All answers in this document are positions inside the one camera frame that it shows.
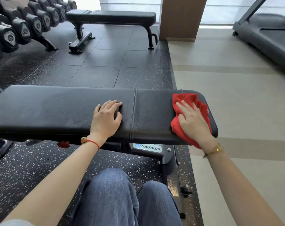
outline weight bench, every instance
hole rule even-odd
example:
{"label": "weight bench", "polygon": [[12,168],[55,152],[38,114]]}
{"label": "weight bench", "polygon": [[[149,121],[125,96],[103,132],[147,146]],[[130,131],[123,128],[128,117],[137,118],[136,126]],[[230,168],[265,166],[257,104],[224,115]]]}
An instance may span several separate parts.
{"label": "weight bench", "polygon": [[154,49],[152,36],[155,37],[155,44],[158,44],[158,38],[152,33],[150,26],[156,22],[156,13],[154,12],[131,12],[131,11],[90,11],[90,10],[71,10],[66,13],[66,19],[71,22],[77,30],[77,40],[69,43],[69,53],[82,53],[81,48],[88,39],[94,39],[92,33],[84,35],[82,31],[83,24],[111,24],[111,25],[139,25],[148,32],[149,48]]}
{"label": "weight bench", "polygon": [[[0,138],[11,141],[53,140],[80,144],[90,132],[93,111],[98,104],[117,99],[123,115],[117,132],[101,149],[158,159],[162,181],[172,191],[181,218],[185,218],[183,197],[192,193],[180,185],[174,145],[187,145],[171,130],[175,117],[173,93],[189,90],[117,89],[14,85],[0,92]],[[209,110],[214,137],[216,123]]]}

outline hand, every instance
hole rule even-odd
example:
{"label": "hand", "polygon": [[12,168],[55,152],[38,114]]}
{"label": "hand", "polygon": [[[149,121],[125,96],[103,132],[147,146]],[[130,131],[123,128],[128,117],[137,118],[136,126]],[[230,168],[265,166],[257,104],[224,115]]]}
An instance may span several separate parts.
{"label": "hand", "polygon": [[90,137],[102,141],[104,144],[106,140],[116,133],[120,123],[122,121],[122,114],[117,113],[116,119],[114,120],[114,112],[122,102],[107,101],[103,105],[98,105],[93,113],[93,119],[90,127]]}
{"label": "hand", "polygon": [[176,103],[178,108],[183,114],[179,114],[180,126],[185,134],[195,140],[201,147],[204,142],[212,140],[213,136],[210,133],[208,124],[201,115],[200,110],[193,103],[193,107],[190,107],[185,101]]}

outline blue jeans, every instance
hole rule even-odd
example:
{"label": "blue jeans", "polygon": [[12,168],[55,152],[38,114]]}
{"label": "blue jeans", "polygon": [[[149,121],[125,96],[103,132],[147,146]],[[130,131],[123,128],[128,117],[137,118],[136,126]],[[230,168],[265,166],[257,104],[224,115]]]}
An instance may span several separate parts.
{"label": "blue jeans", "polygon": [[73,212],[74,226],[180,226],[166,185],[148,181],[136,193],[129,176],[108,168],[88,181]]}

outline red towel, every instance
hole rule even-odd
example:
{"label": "red towel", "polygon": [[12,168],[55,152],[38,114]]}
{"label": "red towel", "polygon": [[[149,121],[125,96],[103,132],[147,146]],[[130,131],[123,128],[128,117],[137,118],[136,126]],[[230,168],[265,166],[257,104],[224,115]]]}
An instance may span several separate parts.
{"label": "red towel", "polygon": [[193,146],[195,146],[197,148],[200,148],[199,144],[195,140],[190,139],[184,133],[184,131],[182,130],[182,128],[180,126],[178,115],[182,114],[182,111],[178,108],[178,106],[176,105],[176,102],[179,102],[180,104],[182,104],[182,102],[181,102],[182,100],[184,100],[192,108],[194,108],[193,107],[193,102],[195,103],[197,108],[199,108],[202,116],[204,117],[206,123],[208,124],[209,130],[211,132],[210,122],[209,122],[209,118],[208,118],[208,107],[207,107],[207,104],[204,104],[203,102],[198,101],[198,95],[197,94],[193,94],[193,93],[173,94],[173,108],[174,108],[174,110],[176,112],[176,116],[175,116],[175,118],[171,122],[172,130],[178,137],[180,137],[181,139],[185,140],[190,145],[193,145]]}

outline red knob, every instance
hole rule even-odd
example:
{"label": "red knob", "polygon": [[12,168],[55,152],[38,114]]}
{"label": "red knob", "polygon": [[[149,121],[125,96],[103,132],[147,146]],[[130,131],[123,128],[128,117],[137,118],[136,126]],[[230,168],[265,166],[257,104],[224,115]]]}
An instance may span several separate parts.
{"label": "red knob", "polygon": [[61,141],[61,142],[57,143],[57,145],[61,148],[70,148],[69,141]]}

